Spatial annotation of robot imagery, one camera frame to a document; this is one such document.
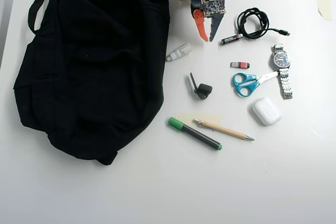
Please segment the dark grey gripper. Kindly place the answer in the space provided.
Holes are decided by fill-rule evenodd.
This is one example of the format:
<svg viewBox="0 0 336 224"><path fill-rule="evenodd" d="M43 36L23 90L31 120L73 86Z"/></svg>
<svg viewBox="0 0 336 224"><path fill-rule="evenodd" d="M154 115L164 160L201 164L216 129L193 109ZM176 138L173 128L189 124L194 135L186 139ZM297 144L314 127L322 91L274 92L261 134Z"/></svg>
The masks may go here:
<svg viewBox="0 0 336 224"><path fill-rule="evenodd" d="M204 28L204 13L202 10L200 10L200 7L201 7L201 0L191 0L191 11L193 12L193 18L195 20L199 35L205 42L208 42L208 36ZM210 42L214 40L223 17L224 14L214 15L211 17L212 23L209 38Z"/></svg>

